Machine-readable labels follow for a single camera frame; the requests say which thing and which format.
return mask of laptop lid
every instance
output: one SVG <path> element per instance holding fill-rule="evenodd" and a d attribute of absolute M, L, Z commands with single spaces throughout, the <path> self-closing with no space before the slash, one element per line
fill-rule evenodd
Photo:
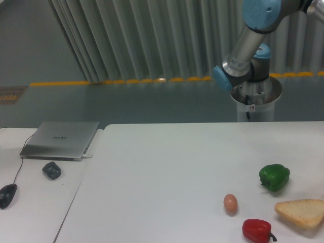
<path fill-rule="evenodd" d="M 22 149 L 22 158 L 81 161 L 98 122 L 45 121 Z"/>

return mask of yellow floor stripe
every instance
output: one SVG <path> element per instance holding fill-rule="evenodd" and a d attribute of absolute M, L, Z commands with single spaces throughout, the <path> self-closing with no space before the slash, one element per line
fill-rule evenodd
<path fill-rule="evenodd" d="M 305 76 L 315 76 L 312 72 L 286 72 L 283 74 L 280 73 L 271 73 L 271 77 L 305 77 Z M 318 72 L 316 76 L 324 76 L 324 71 Z M 188 82 L 188 81 L 211 81 L 212 78 L 209 76 L 204 76 L 202 78 L 199 77 L 189 77 L 187 79 L 181 78 L 181 77 L 174 77 L 170 79 L 170 82 Z M 95 84 L 95 85 L 111 85 L 111 84 L 141 84 L 141 83 L 160 83 L 160 82 L 166 82 L 167 80 L 165 78 L 157 78 L 157 79 L 129 79 L 127 81 L 124 81 L 122 79 L 119 80 L 106 80 L 101 83 Z M 35 87 L 35 86 L 62 86 L 62 85 L 90 85 L 91 83 L 89 81 L 70 81 L 70 82 L 42 82 L 42 83 L 31 83 L 29 86 Z"/>
<path fill-rule="evenodd" d="M 70 82 L 42 82 L 31 83 L 29 86 L 56 86 L 56 85 L 89 85 L 89 81 L 70 81 Z"/>

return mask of laptop logo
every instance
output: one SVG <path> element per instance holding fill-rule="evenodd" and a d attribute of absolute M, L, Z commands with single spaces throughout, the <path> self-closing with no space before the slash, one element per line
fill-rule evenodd
<path fill-rule="evenodd" d="M 67 137 L 63 137 L 63 136 L 58 136 L 58 137 L 57 136 L 54 136 L 53 138 L 54 139 L 67 139 Z"/>

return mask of red bell pepper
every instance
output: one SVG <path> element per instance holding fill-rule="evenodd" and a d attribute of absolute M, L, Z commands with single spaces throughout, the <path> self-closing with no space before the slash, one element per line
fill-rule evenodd
<path fill-rule="evenodd" d="M 273 241 L 277 241 L 276 237 L 271 233 L 271 224 L 261 219 L 247 219 L 242 226 L 243 235 L 254 243 L 267 243 L 272 237 Z"/>

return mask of toast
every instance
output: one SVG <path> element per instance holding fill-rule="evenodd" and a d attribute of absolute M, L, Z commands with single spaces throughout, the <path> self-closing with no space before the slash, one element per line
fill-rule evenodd
<path fill-rule="evenodd" d="M 303 229 L 312 229 L 324 218 L 324 201 L 319 199 L 302 199 L 278 202 L 274 210 L 285 219 Z"/>

